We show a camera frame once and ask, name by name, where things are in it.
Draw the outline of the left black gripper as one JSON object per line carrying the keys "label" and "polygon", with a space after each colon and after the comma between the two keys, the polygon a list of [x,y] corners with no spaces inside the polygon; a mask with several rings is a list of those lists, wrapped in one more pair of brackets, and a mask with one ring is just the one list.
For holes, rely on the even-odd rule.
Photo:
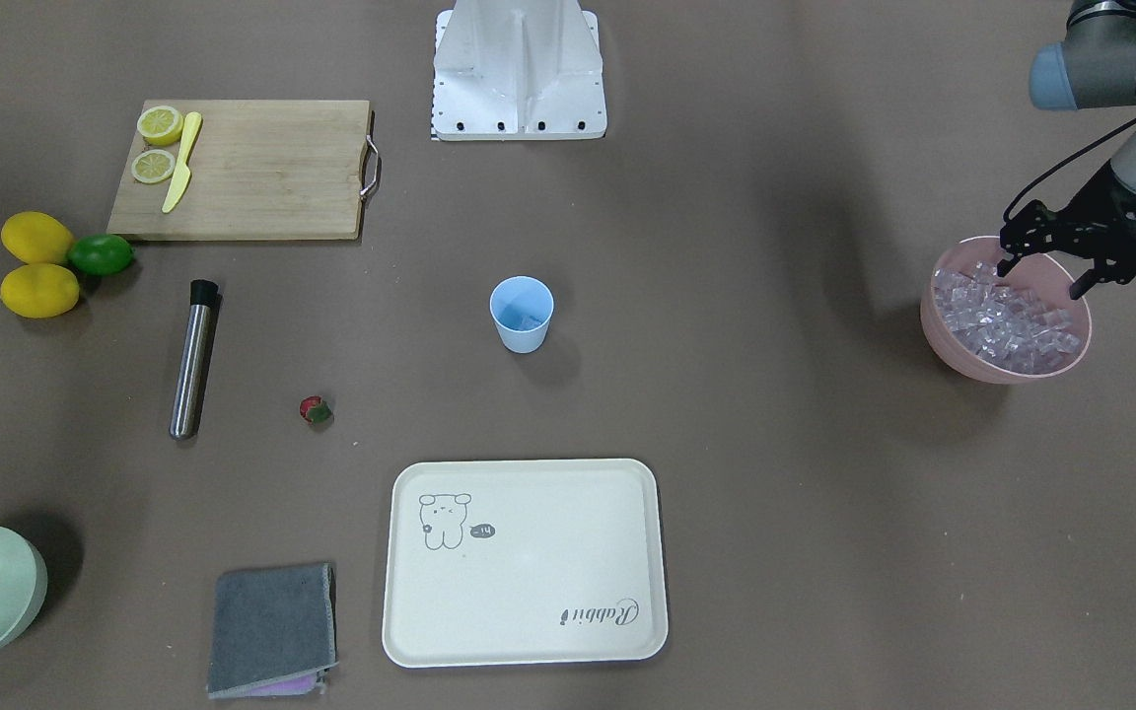
{"label": "left black gripper", "polygon": [[1112,165],[1104,162],[1070,202],[1070,220],[1076,222],[1072,253],[1091,260],[1091,268],[1069,287],[1072,301],[1081,301],[1091,289],[1118,282],[1116,259],[1136,259],[1136,190],[1119,179]]}

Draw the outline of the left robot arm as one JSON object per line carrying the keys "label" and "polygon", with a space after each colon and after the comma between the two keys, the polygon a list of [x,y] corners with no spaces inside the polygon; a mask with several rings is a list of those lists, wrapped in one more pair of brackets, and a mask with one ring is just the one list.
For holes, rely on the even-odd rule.
{"label": "left robot arm", "polygon": [[[1136,1],[1076,1],[1067,34],[1045,45],[1029,70],[1041,109],[1136,107]],[[1056,215],[1053,247],[1091,261],[1074,300],[1101,283],[1136,277],[1136,124]]]}

